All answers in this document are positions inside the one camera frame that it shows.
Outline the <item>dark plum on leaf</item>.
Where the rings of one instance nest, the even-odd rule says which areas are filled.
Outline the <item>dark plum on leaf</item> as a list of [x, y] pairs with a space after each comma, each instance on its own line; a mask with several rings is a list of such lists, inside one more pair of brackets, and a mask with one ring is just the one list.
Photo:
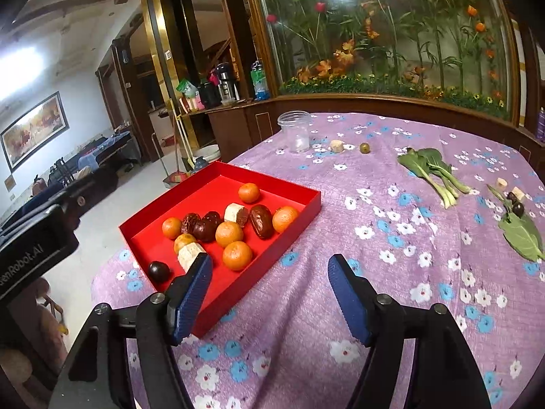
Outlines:
[[513, 204], [512, 204], [512, 212], [518, 217], [518, 218], [522, 218], [524, 213], [525, 213], [525, 208], [524, 208], [524, 205], [519, 202], [519, 201], [515, 201]]

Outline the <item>framed landscape painting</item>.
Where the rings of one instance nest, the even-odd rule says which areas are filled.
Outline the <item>framed landscape painting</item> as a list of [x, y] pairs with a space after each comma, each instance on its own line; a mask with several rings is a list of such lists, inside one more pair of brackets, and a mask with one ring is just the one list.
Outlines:
[[68, 129], [61, 95], [56, 91], [1, 133], [2, 150], [10, 172]]

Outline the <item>small white corn piece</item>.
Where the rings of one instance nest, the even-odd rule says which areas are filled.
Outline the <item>small white corn piece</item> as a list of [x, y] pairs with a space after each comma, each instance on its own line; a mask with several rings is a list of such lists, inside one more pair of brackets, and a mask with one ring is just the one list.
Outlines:
[[344, 151], [345, 143], [340, 139], [333, 139], [330, 142], [331, 151], [334, 153], [341, 153]]

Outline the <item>dark purple plum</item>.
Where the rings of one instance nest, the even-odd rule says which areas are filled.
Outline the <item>dark purple plum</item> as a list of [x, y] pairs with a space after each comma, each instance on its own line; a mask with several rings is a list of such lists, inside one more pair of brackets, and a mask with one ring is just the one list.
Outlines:
[[162, 262], [155, 260], [147, 268], [149, 279], [156, 284], [163, 284], [171, 278], [170, 267]]

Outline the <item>red shallow box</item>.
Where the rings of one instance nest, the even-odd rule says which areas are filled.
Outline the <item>red shallow box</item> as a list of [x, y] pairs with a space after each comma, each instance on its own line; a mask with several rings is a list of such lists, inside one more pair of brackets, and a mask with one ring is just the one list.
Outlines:
[[163, 264], [149, 281], [163, 292], [188, 271], [189, 253], [212, 260], [195, 335], [210, 330], [293, 245], [322, 206], [319, 191], [214, 162], [136, 212], [120, 231], [139, 266]]

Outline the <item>large green leaf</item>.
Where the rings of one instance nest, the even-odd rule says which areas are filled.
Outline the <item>large green leaf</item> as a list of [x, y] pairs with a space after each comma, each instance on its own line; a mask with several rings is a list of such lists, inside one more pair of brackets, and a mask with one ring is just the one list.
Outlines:
[[512, 202], [495, 187], [488, 185], [489, 191], [498, 198], [503, 205], [504, 214], [499, 220], [498, 227], [502, 230], [504, 239], [512, 249], [522, 258], [532, 261], [544, 261], [543, 242], [537, 226], [526, 212], [518, 218], [512, 212]]

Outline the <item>small orange mandarin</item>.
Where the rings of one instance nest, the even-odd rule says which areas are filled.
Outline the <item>small orange mandarin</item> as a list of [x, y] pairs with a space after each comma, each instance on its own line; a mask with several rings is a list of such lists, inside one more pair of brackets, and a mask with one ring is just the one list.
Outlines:
[[191, 243], [195, 243], [196, 242], [196, 238], [190, 234], [190, 233], [182, 233], [180, 236], [178, 236], [176, 239], [175, 239], [175, 242], [174, 242], [174, 251], [175, 251], [175, 255], [177, 255], [180, 251], [180, 249], [182, 249], [182, 247], [186, 246], [186, 245], [189, 245]]

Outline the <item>purple bottles pair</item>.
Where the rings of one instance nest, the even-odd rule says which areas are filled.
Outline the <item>purple bottles pair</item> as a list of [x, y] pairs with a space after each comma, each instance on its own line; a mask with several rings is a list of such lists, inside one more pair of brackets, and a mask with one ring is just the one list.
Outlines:
[[545, 110], [543, 107], [540, 108], [538, 113], [536, 138], [541, 142], [545, 141]]

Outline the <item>green label water bottle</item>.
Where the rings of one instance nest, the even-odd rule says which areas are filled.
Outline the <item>green label water bottle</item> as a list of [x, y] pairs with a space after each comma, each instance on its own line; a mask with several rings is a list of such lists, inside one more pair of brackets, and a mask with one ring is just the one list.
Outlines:
[[255, 100], [264, 101], [270, 98], [267, 78], [261, 60], [256, 60], [250, 69], [250, 76], [254, 88]]

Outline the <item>small dark date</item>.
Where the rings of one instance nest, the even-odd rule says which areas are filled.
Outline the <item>small dark date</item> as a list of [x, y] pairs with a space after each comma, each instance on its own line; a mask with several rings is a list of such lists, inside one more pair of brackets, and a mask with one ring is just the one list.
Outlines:
[[515, 195], [513, 192], [509, 192], [509, 193], [507, 194], [507, 198], [508, 198], [512, 203], [518, 202], [518, 199], [517, 199], [516, 195]]

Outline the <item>dark red jujube date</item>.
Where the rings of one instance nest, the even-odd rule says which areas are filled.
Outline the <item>dark red jujube date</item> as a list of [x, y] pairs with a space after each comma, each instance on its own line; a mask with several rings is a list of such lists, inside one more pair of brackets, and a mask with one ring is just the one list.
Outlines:
[[198, 218], [195, 221], [192, 234], [200, 242], [213, 242], [217, 227], [222, 222], [223, 218], [217, 211], [209, 211], [202, 218]]
[[195, 225], [200, 220], [200, 215], [196, 212], [189, 212], [181, 221], [180, 233], [193, 234]]
[[262, 204], [253, 206], [249, 211], [249, 220], [258, 238], [266, 240], [273, 236], [273, 215], [266, 206]]

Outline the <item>small white corn block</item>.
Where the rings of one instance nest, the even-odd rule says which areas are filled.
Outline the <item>small white corn block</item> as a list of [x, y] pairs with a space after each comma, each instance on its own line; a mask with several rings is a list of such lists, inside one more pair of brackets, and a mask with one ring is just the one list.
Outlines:
[[249, 210], [240, 204], [231, 203], [226, 206], [223, 219], [226, 222], [236, 223], [243, 228], [249, 219]]

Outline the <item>clear plastic cup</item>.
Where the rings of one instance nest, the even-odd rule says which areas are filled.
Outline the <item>clear plastic cup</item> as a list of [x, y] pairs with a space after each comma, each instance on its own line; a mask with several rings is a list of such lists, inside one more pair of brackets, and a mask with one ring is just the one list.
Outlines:
[[310, 120], [310, 114], [306, 111], [288, 111], [278, 117], [277, 123], [289, 151], [300, 153], [309, 149]]

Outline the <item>steel thermos kettle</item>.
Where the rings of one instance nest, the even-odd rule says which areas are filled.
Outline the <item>steel thermos kettle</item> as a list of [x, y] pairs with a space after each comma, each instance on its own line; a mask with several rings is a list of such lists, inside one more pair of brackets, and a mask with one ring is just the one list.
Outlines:
[[236, 80], [231, 72], [231, 65], [226, 62], [216, 66], [215, 72], [219, 81], [218, 87], [223, 105], [230, 105], [240, 101]]

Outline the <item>purple floral tablecloth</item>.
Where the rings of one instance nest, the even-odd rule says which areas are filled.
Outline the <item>purple floral tablecloth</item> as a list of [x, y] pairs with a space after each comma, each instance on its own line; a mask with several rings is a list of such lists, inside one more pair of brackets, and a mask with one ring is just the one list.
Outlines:
[[[525, 194], [544, 224], [544, 185], [505, 145], [439, 126], [364, 113], [310, 120], [309, 151], [281, 135], [234, 165], [322, 194], [312, 224], [205, 336], [174, 355], [197, 408], [343, 408], [367, 350], [348, 330], [327, 278], [331, 255], [399, 303], [444, 303], [479, 365], [495, 408], [510, 407], [544, 354], [544, 264], [518, 256], [498, 227], [498, 177]], [[330, 142], [342, 140], [334, 153]], [[362, 154], [361, 143], [370, 145]], [[407, 148], [435, 148], [471, 187], [445, 209], [423, 179], [397, 161]]]

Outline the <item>large white corn block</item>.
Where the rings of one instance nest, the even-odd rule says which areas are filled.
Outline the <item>large white corn block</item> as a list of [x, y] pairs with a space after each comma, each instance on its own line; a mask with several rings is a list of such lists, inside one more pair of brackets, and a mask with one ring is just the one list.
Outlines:
[[201, 253], [205, 253], [205, 249], [196, 242], [186, 244], [178, 250], [177, 260], [184, 272], [189, 271], [191, 265]]

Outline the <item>green olive fruit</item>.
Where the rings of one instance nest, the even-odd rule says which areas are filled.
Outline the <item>green olive fruit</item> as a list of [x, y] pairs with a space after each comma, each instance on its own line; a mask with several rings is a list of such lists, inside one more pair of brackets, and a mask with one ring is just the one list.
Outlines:
[[361, 143], [359, 146], [359, 150], [362, 154], [369, 154], [370, 153], [370, 145], [367, 142]]

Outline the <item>white red bucket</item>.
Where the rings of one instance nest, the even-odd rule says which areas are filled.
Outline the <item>white red bucket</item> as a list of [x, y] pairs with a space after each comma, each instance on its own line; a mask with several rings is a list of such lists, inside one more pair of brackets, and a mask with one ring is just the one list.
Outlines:
[[193, 152], [195, 160], [202, 158], [208, 163], [218, 161], [221, 159], [221, 152], [217, 144], [210, 144], [204, 146], [197, 151]]

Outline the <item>bok choy bunch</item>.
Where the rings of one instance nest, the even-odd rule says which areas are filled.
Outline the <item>bok choy bunch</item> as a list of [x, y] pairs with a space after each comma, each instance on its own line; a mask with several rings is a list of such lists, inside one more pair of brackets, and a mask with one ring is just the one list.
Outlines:
[[397, 161], [414, 176], [425, 180], [439, 195], [446, 210], [457, 204], [461, 194], [471, 192], [471, 187], [454, 176], [453, 167], [443, 160], [440, 151], [435, 148], [407, 148], [397, 156]]

